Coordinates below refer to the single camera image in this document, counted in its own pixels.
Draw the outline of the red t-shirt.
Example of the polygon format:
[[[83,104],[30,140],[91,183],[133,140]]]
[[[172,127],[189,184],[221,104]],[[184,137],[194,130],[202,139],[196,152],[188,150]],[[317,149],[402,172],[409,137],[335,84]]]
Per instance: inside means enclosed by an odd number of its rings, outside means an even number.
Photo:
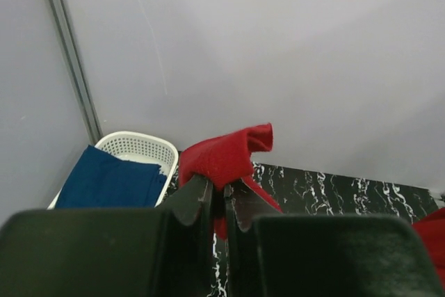
[[[184,186],[194,175],[202,175],[222,192],[225,185],[240,179],[275,211],[281,212],[279,204],[252,178],[252,153],[269,152],[272,148],[273,126],[270,123],[196,143],[179,157],[179,186]],[[432,212],[412,227],[421,237],[441,282],[444,282],[444,208]]]

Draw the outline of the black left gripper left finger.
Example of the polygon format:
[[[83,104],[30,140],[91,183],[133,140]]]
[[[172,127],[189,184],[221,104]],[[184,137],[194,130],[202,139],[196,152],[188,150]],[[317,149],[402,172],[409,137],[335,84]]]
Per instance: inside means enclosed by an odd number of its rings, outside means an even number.
[[[21,211],[1,227],[2,296],[205,296],[212,183],[153,209]]]

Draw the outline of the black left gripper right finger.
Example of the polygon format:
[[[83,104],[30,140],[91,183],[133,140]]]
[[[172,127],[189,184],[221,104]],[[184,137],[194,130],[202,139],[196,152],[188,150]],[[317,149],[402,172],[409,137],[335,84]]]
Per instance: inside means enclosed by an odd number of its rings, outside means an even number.
[[[388,215],[281,214],[225,187],[230,296],[443,296],[419,236]]]

